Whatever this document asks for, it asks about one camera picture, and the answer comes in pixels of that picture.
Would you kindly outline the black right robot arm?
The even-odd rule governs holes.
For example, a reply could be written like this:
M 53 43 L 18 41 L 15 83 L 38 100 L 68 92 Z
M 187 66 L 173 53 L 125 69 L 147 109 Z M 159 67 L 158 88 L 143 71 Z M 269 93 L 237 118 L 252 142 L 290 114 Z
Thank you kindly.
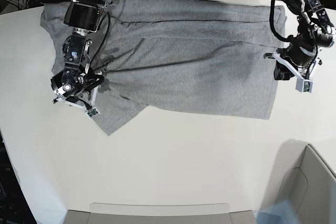
M 93 41 L 87 36 L 98 31 L 105 18 L 110 18 L 112 0 L 71 0 L 64 23 L 72 33 L 62 45 L 64 68 L 50 82 L 56 95 L 53 103 L 63 102 L 83 110 L 92 117 L 99 113 L 95 106 L 98 87 L 104 82 L 101 72 L 91 67 L 89 56 Z

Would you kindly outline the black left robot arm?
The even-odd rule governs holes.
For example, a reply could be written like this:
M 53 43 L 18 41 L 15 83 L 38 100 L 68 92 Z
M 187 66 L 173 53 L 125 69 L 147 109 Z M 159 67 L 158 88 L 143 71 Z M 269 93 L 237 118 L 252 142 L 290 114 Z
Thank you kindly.
M 269 24 L 273 35 L 287 48 L 277 49 L 280 59 L 274 69 L 275 80 L 289 80 L 294 70 L 304 79 L 309 79 L 313 68 L 319 65 L 318 52 L 332 47 L 335 40 L 335 26 L 320 0 L 284 0 L 288 9 L 296 15 L 299 23 L 296 36 L 283 37 L 275 29 L 275 0 L 271 0 Z

